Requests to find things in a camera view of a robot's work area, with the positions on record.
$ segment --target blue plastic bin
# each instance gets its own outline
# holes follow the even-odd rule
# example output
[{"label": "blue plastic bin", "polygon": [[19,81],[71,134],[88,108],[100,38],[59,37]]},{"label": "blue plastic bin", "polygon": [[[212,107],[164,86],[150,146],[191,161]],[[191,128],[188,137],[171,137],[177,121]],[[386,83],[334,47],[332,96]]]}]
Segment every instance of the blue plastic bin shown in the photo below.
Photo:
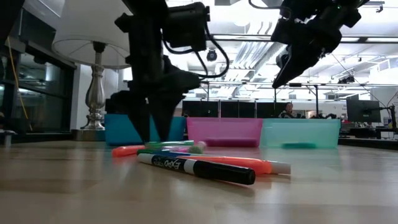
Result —
[{"label": "blue plastic bin", "polygon": [[261,146],[336,148],[340,126],[339,119],[264,119]]},{"label": "blue plastic bin", "polygon": [[[174,117],[168,141],[183,141],[185,124],[184,117]],[[109,146],[142,144],[136,129],[125,114],[105,115],[105,139]],[[152,118],[150,119],[150,141],[160,141]]]}]

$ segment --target green object in bin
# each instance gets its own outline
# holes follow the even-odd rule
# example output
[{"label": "green object in bin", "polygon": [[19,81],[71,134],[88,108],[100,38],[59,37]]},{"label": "green object in bin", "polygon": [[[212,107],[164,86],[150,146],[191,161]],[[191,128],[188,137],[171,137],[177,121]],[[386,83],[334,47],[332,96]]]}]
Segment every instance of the green object in bin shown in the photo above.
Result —
[{"label": "green object in bin", "polygon": [[193,146],[193,141],[174,141],[174,142],[148,142],[145,149],[158,150],[165,146]]},{"label": "green object in bin", "polygon": [[317,145],[314,143],[297,142],[297,143],[283,143],[282,149],[316,149]]}]

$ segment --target marker cap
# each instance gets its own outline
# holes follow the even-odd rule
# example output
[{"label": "marker cap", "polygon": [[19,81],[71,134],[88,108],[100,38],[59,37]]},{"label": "marker cap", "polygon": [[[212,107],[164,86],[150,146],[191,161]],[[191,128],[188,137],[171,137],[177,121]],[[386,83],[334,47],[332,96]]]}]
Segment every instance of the marker cap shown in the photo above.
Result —
[{"label": "marker cap", "polygon": [[254,171],[247,167],[231,166],[216,162],[196,161],[193,171],[198,177],[251,185],[256,180]]},{"label": "marker cap", "polygon": [[290,164],[283,162],[273,162],[270,161],[272,170],[271,174],[290,174]]}]

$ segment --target plastic bin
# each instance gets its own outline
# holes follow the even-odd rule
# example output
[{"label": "plastic bin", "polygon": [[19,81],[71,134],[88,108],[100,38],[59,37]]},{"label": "plastic bin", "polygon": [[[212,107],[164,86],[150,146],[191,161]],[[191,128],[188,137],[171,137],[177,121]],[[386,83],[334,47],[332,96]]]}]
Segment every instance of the plastic bin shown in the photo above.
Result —
[{"label": "plastic bin", "polygon": [[[168,141],[183,141],[185,124],[184,117],[174,117]],[[105,115],[105,139],[110,146],[142,144],[135,127],[125,114]],[[150,119],[150,141],[160,141],[152,118]]]},{"label": "plastic bin", "polygon": [[336,148],[339,119],[264,119],[261,146]]},{"label": "plastic bin", "polygon": [[187,118],[188,137],[216,147],[258,147],[262,119]]}]

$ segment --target yellow cable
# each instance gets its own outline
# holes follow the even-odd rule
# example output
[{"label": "yellow cable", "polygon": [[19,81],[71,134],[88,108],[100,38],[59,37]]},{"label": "yellow cable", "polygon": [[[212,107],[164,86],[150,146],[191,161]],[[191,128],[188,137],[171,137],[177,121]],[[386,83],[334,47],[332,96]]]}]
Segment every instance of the yellow cable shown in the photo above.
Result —
[{"label": "yellow cable", "polygon": [[[25,110],[24,101],[22,100],[22,94],[19,91],[18,76],[17,76],[17,72],[16,72],[16,69],[15,69],[15,65],[14,65],[14,59],[13,59],[13,56],[12,56],[11,43],[10,43],[10,38],[9,37],[7,38],[7,42],[8,42],[8,49],[9,49],[9,52],[10,52],[12,71],[14,72],[15,84],[17,86],[17,90],[18,90],[18,93],[19,93],[19,99],[21,101],[22,109],[24,110],[26,120],[29,120],[29,118],[27,116],[27,113],[26,113],[26,110]],[[30,123],[29,123],[29,127],[30,127],[30,131],[33,131],[32,125],[30,125]]]}]

